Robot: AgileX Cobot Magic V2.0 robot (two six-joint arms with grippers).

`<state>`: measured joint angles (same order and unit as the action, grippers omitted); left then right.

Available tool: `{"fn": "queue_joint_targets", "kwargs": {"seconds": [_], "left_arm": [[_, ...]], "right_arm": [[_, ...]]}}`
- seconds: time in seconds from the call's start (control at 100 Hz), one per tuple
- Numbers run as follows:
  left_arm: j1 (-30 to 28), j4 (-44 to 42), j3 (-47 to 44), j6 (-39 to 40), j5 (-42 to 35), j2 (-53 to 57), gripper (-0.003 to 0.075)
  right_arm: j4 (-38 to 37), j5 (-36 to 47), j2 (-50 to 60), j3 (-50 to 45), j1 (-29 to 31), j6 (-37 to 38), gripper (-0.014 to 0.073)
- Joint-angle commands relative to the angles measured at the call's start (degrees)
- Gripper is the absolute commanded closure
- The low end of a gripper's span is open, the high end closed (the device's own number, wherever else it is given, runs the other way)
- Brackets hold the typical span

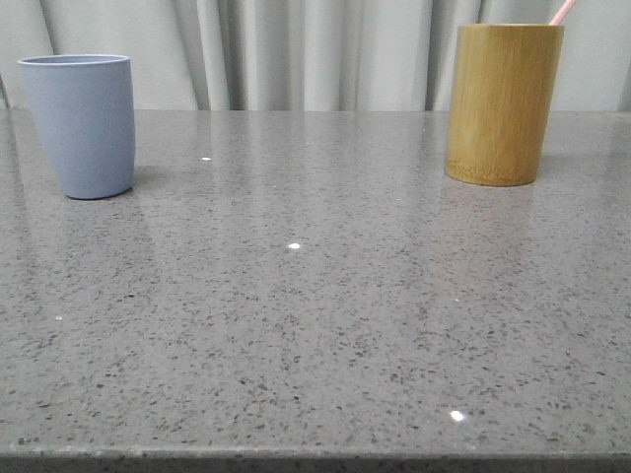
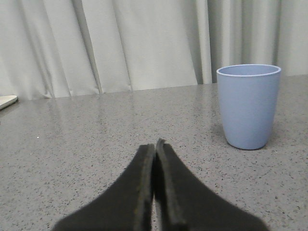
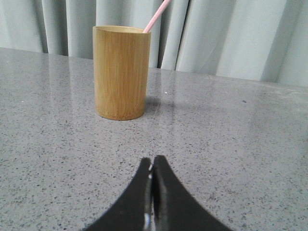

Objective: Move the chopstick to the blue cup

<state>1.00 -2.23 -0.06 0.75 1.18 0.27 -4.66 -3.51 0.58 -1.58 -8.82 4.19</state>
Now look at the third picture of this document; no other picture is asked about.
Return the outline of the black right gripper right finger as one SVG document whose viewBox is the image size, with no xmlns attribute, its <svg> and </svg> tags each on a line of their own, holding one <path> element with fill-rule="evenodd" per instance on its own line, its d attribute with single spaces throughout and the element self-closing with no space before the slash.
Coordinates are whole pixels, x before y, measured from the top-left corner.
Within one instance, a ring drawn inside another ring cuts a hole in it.
<svg viewBox="0 0 308 231">
<path fill-rule="evenodd" d="M 153 191 L 155 227 L 158 231 L 230 230 L 198 204 L 163 155 L 154 159 Z"/>
</svg>

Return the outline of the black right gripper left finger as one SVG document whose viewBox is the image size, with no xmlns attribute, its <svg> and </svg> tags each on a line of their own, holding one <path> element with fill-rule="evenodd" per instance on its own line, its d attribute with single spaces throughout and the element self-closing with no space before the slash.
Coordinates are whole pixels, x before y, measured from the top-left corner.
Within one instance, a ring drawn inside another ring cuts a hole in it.
<svg viewBox="0 0 308 231">
<path fill-rule="evenodd" d="M 151 160 L 143 158 L 116 202 L 87 231 L 149 231 L 152 212 Z"/>
</svg>

